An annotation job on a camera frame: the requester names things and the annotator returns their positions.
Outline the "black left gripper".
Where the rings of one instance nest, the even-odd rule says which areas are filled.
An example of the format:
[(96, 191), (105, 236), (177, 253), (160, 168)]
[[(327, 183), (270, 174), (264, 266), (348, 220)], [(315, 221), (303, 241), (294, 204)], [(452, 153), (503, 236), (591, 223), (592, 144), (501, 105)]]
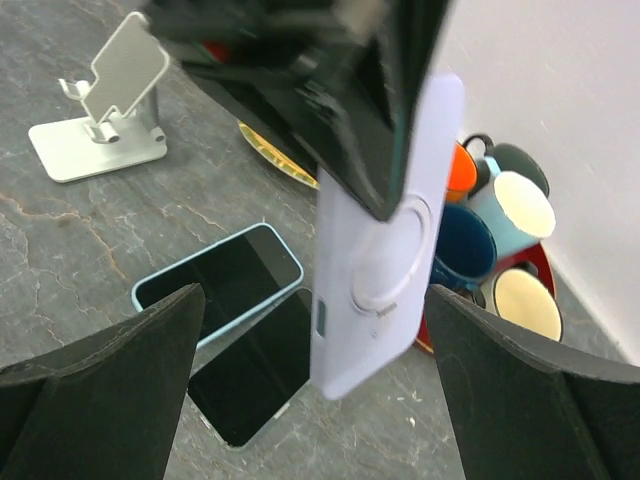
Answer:
[[(448, 1), (144, 3), (151, 34), (200, 90), (305, 171), (327, 171), (380, 220), (400, 201), (421, 84), (449, 10)], [(350, 70), (367, 45), (357, 86), (369, 105), (359, 112), (357, 137), (331, 97), (212, 76)]]

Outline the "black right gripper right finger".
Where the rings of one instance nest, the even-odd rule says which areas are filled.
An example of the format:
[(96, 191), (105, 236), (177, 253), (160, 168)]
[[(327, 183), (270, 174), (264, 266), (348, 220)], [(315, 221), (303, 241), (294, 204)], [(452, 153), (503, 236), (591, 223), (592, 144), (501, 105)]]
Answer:
[(636, 479), (639, 369), (503, 320), (449, 289), (426, 293), (468, 479)]

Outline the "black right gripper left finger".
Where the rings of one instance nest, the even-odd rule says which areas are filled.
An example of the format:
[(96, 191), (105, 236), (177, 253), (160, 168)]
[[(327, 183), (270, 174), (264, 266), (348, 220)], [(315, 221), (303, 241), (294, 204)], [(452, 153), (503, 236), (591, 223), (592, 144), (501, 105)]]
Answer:
[(133, 317), (1, 370), (4, 479), (161, 479), (204, 317), (187, 285)]

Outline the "clear cased black phone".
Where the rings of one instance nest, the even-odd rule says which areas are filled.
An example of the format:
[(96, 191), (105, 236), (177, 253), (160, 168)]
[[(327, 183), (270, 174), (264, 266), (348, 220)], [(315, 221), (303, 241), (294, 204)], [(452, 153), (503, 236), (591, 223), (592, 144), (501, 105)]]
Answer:
[(189, 380), (189, 397), (228, 447), (245, 447), (309, 381), (311, 306), (312, 292), (295, 290)]

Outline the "light blue cased phone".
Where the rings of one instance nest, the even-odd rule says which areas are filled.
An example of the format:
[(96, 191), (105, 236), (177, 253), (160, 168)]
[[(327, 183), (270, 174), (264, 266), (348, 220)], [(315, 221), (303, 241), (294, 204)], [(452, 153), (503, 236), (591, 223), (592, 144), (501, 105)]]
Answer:
[(301, 284), (304, 269), (279, 233), (251, 225), (136, 282), (131, 300), (142, 311), (185, 285), (205, 293), (198, 349)]

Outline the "lavender cased phone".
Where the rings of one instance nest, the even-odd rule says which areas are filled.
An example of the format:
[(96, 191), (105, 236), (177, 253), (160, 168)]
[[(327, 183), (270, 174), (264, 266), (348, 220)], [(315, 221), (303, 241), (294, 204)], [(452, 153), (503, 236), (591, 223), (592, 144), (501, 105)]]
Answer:
[(404, 191), (387, 222), (319, 171), (310, 381), (338, 400), (405, 352), (420, 328), (465, 91), (423, 83)]

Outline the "white phone stand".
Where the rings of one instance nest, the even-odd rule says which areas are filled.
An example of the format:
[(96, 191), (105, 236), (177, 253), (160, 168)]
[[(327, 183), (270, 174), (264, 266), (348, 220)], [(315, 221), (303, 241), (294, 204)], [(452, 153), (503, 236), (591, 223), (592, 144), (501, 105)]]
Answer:
[(148, 31), (147, 18), (129, 13), (91, 62), (94, 80), (59, 85), (83, 117), (35, 125), (29, 139), (47, 175), (67, 183), (163, 158), (157, 84), (170, 55)]

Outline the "woven bamboo tray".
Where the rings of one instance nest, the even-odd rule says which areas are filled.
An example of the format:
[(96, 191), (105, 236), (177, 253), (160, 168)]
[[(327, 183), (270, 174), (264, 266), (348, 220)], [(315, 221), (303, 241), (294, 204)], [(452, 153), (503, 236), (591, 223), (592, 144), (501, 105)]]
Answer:
[(247, 143), (261, 155), (269, 164), (277, 168), (279, 171), (289, 176), (293, 180), (310, 187), (314, 190), (319, 189), (318, 181), (289, 157), (280, 152), (277, 148), (267, 142), (258, 135), (248, 125), (237, 121), (239, 130)]

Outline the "cream dimpled mug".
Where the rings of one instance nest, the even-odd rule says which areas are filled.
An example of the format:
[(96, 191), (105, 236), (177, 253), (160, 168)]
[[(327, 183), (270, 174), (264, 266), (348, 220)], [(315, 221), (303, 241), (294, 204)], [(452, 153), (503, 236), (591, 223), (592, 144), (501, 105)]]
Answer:
[(502, 270), (471, 291), (473, 301), (488, 312), (560, 342), (562, 315), (545, 285), (521, 268)]

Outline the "orange mug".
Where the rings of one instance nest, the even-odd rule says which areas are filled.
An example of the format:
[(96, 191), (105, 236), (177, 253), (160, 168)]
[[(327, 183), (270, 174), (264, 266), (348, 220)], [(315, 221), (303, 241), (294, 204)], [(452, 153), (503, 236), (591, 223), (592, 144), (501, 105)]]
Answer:
[(457, 142), (454, 147), (445, 200), (461, 202), (476, 185), (478, 171), (471, 154)]

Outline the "red round tray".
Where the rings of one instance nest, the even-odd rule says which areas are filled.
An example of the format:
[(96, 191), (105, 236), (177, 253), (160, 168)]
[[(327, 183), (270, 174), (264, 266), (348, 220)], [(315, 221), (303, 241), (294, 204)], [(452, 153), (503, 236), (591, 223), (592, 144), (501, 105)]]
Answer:
[[(529, 273), (532, 273), (545, 285), (545, 287), (555, 297), (556, 300), (556, 286), (554, 276), (551, 271), (551, 266), (549, 264), (546, 253), (541, 244), (536, 244), (521, 252), (500, 260), (496, 264), (496, 267), (489, 278), (494, 274), (509, 268), (521, 268), (527, 270)], [(464, 296), (470, 300), (473, 300), (471, 298), (471, 295), (467, 293), (464, 293)]]

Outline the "dark blue mug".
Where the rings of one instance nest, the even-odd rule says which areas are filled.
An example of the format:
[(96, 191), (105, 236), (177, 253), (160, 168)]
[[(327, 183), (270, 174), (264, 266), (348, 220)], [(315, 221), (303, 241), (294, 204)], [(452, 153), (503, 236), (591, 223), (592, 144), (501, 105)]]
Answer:
[(431, 268), (431, 284), (476, 290), (497, 261), (494, 238), (485, 222), (461, 204), (444, 206)]

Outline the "dark grey mug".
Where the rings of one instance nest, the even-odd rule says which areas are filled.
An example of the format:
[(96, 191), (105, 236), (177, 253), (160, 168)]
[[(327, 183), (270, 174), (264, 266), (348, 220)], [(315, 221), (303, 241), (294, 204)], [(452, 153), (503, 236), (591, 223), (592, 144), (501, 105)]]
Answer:
[(543, 192), (546, 198), (549, 197), (550, 186), (547, 177), (542, 168), (527, 152), (510, 143), (495, 144), (484, 133), (470, 135), (462, 142), (462, 147), (469, 151), (469, 145), (474, 140), (479, 140), (483, 143), (484, 151), (475, 160), (477, 180), (475, 186), (469, 192), (469, 198), (472, 198), (487, 185), (492, 176), (504, 171), (516, 172), (528, 178)]

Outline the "light blue mug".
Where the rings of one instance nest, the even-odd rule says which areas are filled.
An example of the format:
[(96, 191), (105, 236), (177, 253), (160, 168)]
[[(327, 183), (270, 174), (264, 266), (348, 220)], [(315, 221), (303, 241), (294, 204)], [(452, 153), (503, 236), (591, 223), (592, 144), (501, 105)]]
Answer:
[(555, 230), (554, 209), (529, 178), (500, 169), (486, 157), (489, 179), (467, 205), (486, 224), (496, 244), (499, 260), (548, 238)]

